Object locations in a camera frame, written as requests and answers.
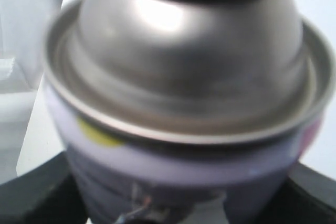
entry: yellow dot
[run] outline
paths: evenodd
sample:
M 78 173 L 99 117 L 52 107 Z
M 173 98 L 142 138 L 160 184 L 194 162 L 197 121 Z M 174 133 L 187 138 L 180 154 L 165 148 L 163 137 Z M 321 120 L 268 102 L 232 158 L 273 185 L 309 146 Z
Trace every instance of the yellow dot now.
M 77 122 L 83 133 L 93 142 L 108 147 L 117 147 L 122 145 L 122 142 L 120 140 L 115 139 L 105 132 L 101 132 L 94 126 L 85 122 L 83 119 L 78 118 Z

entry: can rim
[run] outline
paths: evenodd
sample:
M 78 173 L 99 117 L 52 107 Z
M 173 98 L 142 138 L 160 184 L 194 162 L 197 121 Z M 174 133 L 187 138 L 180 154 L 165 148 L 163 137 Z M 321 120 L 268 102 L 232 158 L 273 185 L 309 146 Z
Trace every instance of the can rim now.
M 55 52 L 50 53 L 49 45 L 57 44 L 55 39 L 59 39 L 60 35 L 55 35 L 54 30 L 62 26 L 62 18 L 65 15 L 72 15 L 73 19 L 77 18 L 78 10 L 82 0 L 76 0 L 72 4 L 66 6 L 56 21 L 49 27 L 47 36 L 44 41 L 43 47 L 43 66 L 45 76 L 53 89 L 65 100 L 71 107 L 73 107 L 80 114 L 92 119 L 94 122 L 101 124 L 104 127 L 112 128 L 112 130 L 124 133 L 127 135 L 133 135 L 136 137 L 144 138 L 153 141 L 163 141 L 167 143 L 180 143 L 180 144 L 192 144 L 192 145 L 233 145 L 233 144 L 245 144 L 255 143 L 275 138 L 281 133 L 293 130 L 296 127 L 304 126 L 313 120 L 316 116 L 322 113 L 324 107 L 331 99 L 336 81 L 336 64 L 333 55 L 333 51 L 329 43 L 324 39 L 324 36 L 316 30 L 308 21 L 304 20 L 304 33 L 308 33 L 314 40 L 323 48 L 325 60 L 328 62 L 330 69 L 330 75 L 328 76 L 328 84 L 325 88 L 321 98 L 305 113 L 301 113 L 298 116 L 291 118 L 288 121 L 274 125 L 266 129 L 260 129 L 253 132 L 245 132 L 240 134 L 231 135 L 195 135 L 184 133 L 170 133 L 163 132 L 156 129 L 150 129 L 141 127 L 129 122 L 125 122 L 121 119 L 106 115 L 94 108 L 91 108 L 88 104 L 83 102 L 73 92 L 66 88 L 66 85 L 57 76 L 56 70 L 53 68 L 52 55 Z

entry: white background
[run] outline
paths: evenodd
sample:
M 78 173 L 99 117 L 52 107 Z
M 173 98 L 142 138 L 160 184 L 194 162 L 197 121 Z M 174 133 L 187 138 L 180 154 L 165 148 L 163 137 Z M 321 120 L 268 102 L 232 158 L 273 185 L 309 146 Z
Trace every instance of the white background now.
M 300 13 L 315 24 L 336 48 L 335 0 L 296 0 Z M 323 128 L 301 161 L 336 180 L 336 97 L 328 107 Z M 17 165 L 18 175 L 25 173 L 62 150 L 59 137 L 48 115 L 41 90 L 33 108 L 24 145 Z

